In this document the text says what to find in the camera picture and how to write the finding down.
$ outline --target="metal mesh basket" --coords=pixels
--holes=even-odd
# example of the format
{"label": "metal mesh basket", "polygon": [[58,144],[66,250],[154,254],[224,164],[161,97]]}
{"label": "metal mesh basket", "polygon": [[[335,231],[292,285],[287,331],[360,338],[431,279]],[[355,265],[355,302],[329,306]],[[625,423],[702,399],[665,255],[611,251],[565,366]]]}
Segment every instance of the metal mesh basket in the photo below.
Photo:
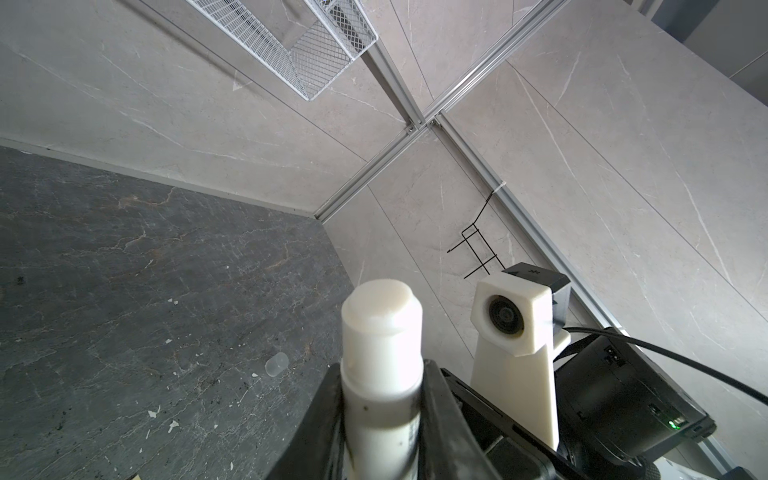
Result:
{"label": "metal mesh basket", "polygon": [[240,0],[187,0],[301,98],[311,101],[379,36],[358,0],[303,1],[317,20],[288,49]]}

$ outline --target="white bottle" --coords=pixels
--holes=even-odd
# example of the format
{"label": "white bottle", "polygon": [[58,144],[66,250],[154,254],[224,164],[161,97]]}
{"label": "white bottle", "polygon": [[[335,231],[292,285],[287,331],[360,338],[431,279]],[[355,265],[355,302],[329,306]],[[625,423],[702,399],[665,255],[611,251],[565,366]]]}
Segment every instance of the white bottle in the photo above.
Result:
{"label": "white bottle", "polygon": [[422,305],[403,282],[372,280],[355,288],[341,316],[348,478],[415,479]]}

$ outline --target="black wire rack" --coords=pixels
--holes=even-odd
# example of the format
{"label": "black wire rack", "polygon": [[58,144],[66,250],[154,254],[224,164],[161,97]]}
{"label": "black wire rack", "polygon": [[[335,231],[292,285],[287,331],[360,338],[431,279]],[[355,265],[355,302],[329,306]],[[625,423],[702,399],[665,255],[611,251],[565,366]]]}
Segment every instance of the black wire rack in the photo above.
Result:
{"label": "black wire rack", "polygon": [[[467,273],[467,275],[464,278],[469,277],[470,275],[472,275],[474,272],[480,270],[481,268],[483,270],[485,270],[485,272],[488,275],[490,275],[491,272],[488,271],[488,267],[486,267],[486,265],[488,263],[492,262],[494,259],[496,259],[498,261],[498,264],[502,266],[502,270],[504,268],[506,268],[504,266],[504,264],[502,263],[502,260],[500,258],[498,258],[498,255],[496,254],[496,252],[493,251],[493,249],[491,248],[491,245],[488,243],[488,241],[485,239],[485,237],[483,237],[482,232],[480,231],[480,229],[477,226],[477,221],[479,220],[480,216],[482,215],[483,210],[485,210],[485,207],[488,206],[488,202],[491,201],[491,198],[493,197],[493,194],[495,194],[497,190],[498,189],[492,191],[488,195],[488,198],[485,199],[485,203],[482,205],[482,208],[480,209],[480,213],[478,214],[478,216],[475,217],[475,220],[472,223],[469,224],[469,227],[466,227],[464,230],[462,230],[462,238],[464,240],[458,242],[456,245],[454,245],[453,248],[448,250],[448,253],[451,253],[453,250],[456,250],[456,248],[458,248],[462,243],[466,243],[467,245],[469,245],[469,249],[472,250],[472,253],[475,255],[475,258],[478,259],[478,262],[480,262],[480,266],[475,268],[473,271]],[[471,230],[471,229],[474,229],[474,231],[472,231],[472,233],[467,235],[467,230]],[[480,238],[482,238],[482,241],[485,243],[485,246],[488,248],[488,250],[490,250],[490,252],[492,254],[492,256],[490,258],[488,258],[487,260],[485,260],[485,261],[483,261],[483,259],[480,258],[480,256],[478,255],[477,251],[475,251],[475,248],[472,246],[471,243],[469,243],[469,239],[472,238],[472,236],[475,235],[475,234],[478,234],[480,236]]]}

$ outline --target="cable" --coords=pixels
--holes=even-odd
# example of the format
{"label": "cable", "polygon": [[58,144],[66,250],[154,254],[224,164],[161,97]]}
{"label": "cable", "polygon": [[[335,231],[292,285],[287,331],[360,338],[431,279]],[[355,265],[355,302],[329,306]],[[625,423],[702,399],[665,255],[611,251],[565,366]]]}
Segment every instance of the cable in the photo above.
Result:
{"label": "cable", "polygon": [[620,340],[622,342],[632,343],[633,345],[641,346],[644,349],[649,349],[651,352],[656,352],[660,355],[664,355],[666,357],[671,358],[672,360],[677,360],[680,363],[683,363],[685,365],[688,365],[691,368],[699,370],[700,372],[704,372],[707,375],[714,377],[715,379],[718,379],[721,382],[726,383],[727,385],[730,385],[735,389],[739,389],[741,392],[746,393],[748,396],[752,397],[758,402],[761,402],[764,405],[768,406],[768,396],[758,392],[752,387],[734,378],[729,377],[725,373],[720,373],[715,369],[712,369],[706,365],[702,365],[701,363],[698,363],[685,356],[682,356],[679,353],[675,353],[675,352],[671,352],[670,350],[663,349],[660,346],[654,345],[653,343],[648,343],[643,340],[634,339],[630,336],[622,335],[621,333],[607,332],[605,330],[600,330],[600,329],[590,329],[590,328],[585,328],[583,326],[567,326],[567,327],[564,327],[563,330],[571,333],[592,333],[594,335],[607,336],[609,338]]}

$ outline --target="white zip tie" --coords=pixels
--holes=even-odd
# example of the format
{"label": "white zip tie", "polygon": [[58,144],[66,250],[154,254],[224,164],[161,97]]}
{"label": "white zip tie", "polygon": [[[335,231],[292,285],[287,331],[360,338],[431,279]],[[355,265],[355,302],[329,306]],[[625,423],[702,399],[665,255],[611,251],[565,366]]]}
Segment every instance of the white zip tie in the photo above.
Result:
{"label": "white zip tie", "polygon": [[491,193],[491,195],[493,195],[493,194],[495,194],[496,192],[498,192],[499,190],[501,190],[501,189],[502,189],[502,187],[504,187],[506,184],[507,184],[507,181],[506,181],[506,180],[504,180],[504,181],[502,182],[502,184],[501,184],[501,185],[499,185],[498,187],[496,187],[496,190],[493,190],[493,193]]}

